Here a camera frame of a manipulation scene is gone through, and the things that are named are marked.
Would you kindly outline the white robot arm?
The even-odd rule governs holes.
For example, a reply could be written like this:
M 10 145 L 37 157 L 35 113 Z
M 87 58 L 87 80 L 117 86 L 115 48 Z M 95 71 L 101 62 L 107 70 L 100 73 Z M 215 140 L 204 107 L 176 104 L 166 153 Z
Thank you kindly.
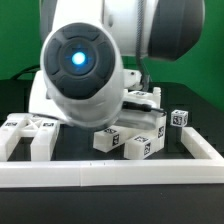
M 143 127 L 122 59 L 175 61 L 199 40 L 204 0 L 40 0 L 42 49 L 28 110 L 69 125 Z

